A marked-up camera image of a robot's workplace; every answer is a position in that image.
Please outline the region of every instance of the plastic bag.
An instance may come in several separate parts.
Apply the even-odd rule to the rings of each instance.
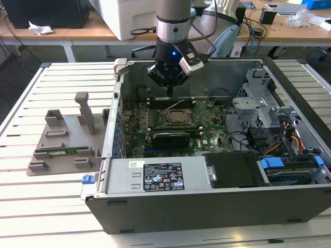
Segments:
[[[314,17],[314,14],[309,13],[307,9],[299,10],[296,15],[290,15],[285,20],[285,23],[290,27],[310,27],[308,21]]]

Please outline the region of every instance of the power supply label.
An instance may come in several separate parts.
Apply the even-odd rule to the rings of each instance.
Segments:
[[[144,164],[144,190],[184,190],[181,163]]]

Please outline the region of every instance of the blue box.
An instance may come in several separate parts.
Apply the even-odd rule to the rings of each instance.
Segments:
[[[303,0],[302,4],[308,4],[307,9],[331,9],[331,0]]]

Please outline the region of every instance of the blue latch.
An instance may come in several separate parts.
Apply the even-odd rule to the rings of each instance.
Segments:
[[[262,167],[267,168],[284,168],[285,165],[281,158],[277,157],[268,157],[261,160]]]
[[[320,156],[316,156],[315,157],[315,161],[318,164],[319,168],[322,168],[323,167],[324,161],[323,161],[323,159]]]
[[[82,178],[82,184],[93,184],[94,183],[94,175],[85,175]]]

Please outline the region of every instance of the computer case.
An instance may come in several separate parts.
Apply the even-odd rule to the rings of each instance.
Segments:
[[[88,0],[2,0],[15,28],[39,26],[83,28],[88,19]]]

